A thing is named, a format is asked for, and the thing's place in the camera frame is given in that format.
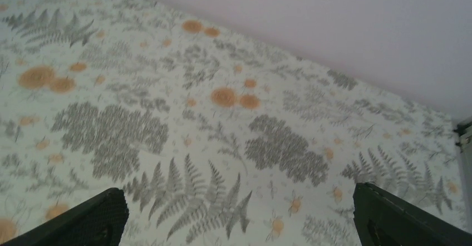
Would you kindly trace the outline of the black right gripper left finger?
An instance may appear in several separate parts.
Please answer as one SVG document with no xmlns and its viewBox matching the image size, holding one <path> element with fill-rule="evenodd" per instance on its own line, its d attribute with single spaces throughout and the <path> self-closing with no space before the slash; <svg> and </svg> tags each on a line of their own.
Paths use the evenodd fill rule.
<svg viewBox="0 0 472 246">
<path fill-rule="evenodd" d="M 118 246 L 128 218 L 124 191 L 109 188 L 3 245 Z"/>
</svg>

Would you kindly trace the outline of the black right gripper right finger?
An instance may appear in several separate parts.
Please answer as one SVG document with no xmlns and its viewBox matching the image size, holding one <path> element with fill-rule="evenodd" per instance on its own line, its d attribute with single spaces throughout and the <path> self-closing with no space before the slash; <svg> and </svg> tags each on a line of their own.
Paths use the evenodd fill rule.
<svg viewBox="0 0 472 246">
<path fill-rule="evenodd" d="M 471 245 L 471 234 L 379 188 L 357 183 L 353 219 L 361 245 Z"/>
</svg>

